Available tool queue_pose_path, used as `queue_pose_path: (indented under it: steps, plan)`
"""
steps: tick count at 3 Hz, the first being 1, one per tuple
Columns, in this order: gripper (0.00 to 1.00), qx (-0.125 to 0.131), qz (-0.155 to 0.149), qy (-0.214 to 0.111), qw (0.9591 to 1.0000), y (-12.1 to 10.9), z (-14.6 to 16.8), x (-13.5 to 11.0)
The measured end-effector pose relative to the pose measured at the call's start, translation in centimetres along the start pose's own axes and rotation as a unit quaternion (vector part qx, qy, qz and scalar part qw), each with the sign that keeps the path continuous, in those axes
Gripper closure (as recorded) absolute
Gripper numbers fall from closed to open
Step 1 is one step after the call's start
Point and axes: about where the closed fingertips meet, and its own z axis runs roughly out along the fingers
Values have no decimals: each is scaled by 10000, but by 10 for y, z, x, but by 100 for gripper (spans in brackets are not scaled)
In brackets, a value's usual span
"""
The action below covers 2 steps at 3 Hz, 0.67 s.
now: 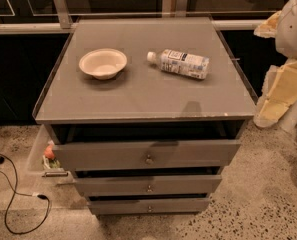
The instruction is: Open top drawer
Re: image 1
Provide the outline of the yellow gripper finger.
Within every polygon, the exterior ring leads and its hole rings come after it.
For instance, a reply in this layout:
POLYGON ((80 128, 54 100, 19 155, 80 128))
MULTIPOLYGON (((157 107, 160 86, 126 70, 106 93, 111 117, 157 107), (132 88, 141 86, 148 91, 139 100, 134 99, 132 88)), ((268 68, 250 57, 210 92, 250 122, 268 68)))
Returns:
POLYGON ((259 128, 276 124, 297 101, 297 60, 282 66, 271 65, 262 86, 262 95, 253 118, 259 128))
POLYGON ((254 35, 262 38, 274 38, 276 36, 280 14, 281 12, 277 11, 259 24, 254 30, 254 35))

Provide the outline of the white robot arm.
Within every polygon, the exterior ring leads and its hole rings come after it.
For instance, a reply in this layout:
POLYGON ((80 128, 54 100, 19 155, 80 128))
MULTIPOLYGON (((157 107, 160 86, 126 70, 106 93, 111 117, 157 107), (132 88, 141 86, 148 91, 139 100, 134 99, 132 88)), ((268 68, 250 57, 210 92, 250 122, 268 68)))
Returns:
POLYGON ((257 26, 254 34, 274 38, 277 52, 287 58, 282 66, 270 66, 257 102, 253 121, 266 128, 276 124, 297 102, 297 0, 289 0, 257 26))

